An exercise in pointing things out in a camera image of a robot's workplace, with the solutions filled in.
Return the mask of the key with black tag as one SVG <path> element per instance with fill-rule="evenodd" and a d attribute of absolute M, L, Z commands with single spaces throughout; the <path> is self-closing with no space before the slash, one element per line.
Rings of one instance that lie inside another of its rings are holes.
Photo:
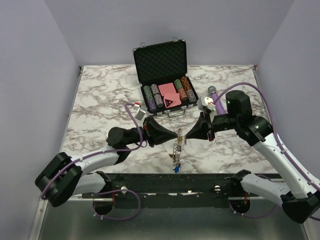
<path fill-rule="evenodd" d="M 182 145 L 183 145 L 183 146 L 186 146 L 186 145 L 187 145 L 186 136 L 183 136 L 183 137 L 182 137 L 182 140 L 183 140 L 183 141 L 182 141 L 182 143 L 183 143 Z"/>

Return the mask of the silver disc keyring holder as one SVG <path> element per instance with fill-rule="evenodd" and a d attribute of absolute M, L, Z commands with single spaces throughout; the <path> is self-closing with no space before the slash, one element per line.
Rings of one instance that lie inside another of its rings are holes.
<path fill-rule="evenodd" d="M 173 171 L 175 167 L 181 168 L 181 153 L 183 148 L 183 131 L 181 128 L 179 128 L 176 132 L 177 138 L 175 142 L 173 143 L 172 147 L 172 153 L 169 154 L 169 157 L 172 159 L 172 165 L 173 165 Z"/>

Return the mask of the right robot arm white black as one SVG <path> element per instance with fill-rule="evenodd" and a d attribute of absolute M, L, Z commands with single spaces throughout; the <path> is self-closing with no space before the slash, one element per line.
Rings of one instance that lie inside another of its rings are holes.
<path fill-rule="evenodd" d="M 241 90 L 232 90 L 225 97 L 227 112 L 214 117 L 210 115 L 216 109 L 213 99 L 198 99 L 201 113 L 186 139 L 212 141 L 217 132 L 235 130 L 268 160 L 284 184 L 241 170 L 231 178 L 230 191 L 236 196 L 247 192 L 263 197 L 280 206 L 291 220 L 303 224 L 320 208 L 320 180 L 286 148 L 270 122 L 253 115 L 248 95 Z"/>

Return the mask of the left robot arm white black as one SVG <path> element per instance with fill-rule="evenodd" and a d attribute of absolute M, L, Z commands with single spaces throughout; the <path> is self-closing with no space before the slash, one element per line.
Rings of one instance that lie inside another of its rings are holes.
<path fill-rule="evenodd" d="M 178 135 L 159 125 L 153 117 L 147 117 L 142 126 L 131 129 L 113 127 L 109 130 L 105 147 L 82 154 L 69 156 L 58 153 L 35 179 L 41 191 L 41 199 L 53 207 L 64 204 L 71 196 L 96 193 L 104 198 L 110 194 L 111 185 L 96 170 L 122 163 L 131 152 L 147 142 L 150 147 L 175 139 Z"/>

